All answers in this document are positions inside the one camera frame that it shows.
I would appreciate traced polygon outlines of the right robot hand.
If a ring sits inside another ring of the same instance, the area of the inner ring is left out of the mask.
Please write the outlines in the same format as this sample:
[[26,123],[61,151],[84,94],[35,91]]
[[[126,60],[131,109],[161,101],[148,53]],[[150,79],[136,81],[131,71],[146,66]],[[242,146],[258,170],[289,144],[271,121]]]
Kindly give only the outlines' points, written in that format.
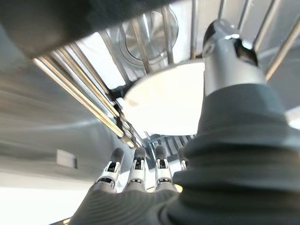
[[147,193],[97,181],[72,225],[297,225],[300,132],[238,30],[213,21],[203,39],[204,98],[187,167]]

